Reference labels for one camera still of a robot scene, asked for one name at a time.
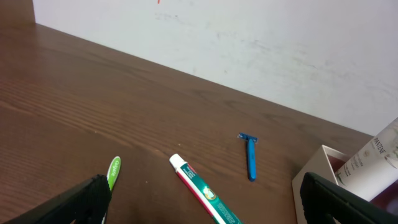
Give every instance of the red stripe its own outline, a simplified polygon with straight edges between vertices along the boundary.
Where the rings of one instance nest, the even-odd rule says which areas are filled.
[[[190,165],[190,164],[187,164],[188,166],[189,166],[189,168],[191,169],[191,170],[193,170],[196,174],[197,174],[197,172],[192,168],[192,166]]]
[[[195,192],[195,190],[191,187],[191,185],[188,184],[188,182],[184,179],[184,177],[182,176],[183,174],[181,174],[180,172],[177,172],[177,175],[180,177],[180,179],[182,180],[182,182],[184,182],[184,184],[191,190],[191,192],[194,194],[194,196],[199,200],[199,202],[204,206],[204,208],[206,209],[206,211],[211,215],[214,216],[211,211],[209,210],[209,208],[206,206],[206,204],[201,200],[201,198],[199,197],[199,195]]]

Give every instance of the white box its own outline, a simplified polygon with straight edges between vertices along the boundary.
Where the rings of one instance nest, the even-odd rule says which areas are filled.
[[[349,157],[328,146],[322,145],[321,148],[311,157],[302,170],[292,180],[294,204],[298,224],[307,224],[304,217],[304,209],[300,196],[301,183],[306,172],[314,172],[321,177],[338,185],[333,170],[339,169]]]

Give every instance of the toothbrush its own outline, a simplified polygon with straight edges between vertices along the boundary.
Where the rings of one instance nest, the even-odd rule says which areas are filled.
[[[109,189],[111,189],[111,192],[113,190],[114,184],[116,183],[116,179],[118,178],[120,166],[121,166],[120,157],[116,156],[112,160],[111,165],[109,166],[108,169],[108,173],[106,174],[106,178],[108,179]],[[102,224],[105,223],[105,217],[106,213],[104,215],[104,218],[102,219]]]

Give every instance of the blue razor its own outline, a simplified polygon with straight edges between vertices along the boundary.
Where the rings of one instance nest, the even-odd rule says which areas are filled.
[[[243,133],[239,133],[238,138],[248,142],[248,176],[250,181],[255,181],[257,178],[257,171],[254,143],[257,143],[257,138]]]

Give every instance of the black object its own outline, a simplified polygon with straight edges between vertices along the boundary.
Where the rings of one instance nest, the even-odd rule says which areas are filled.
[[[4,224],[100,224],[110,201],[106,176],[96,175]]]
[[[304,175],[300,195],[308,224],[390,224],[398,217],[312,172]]]

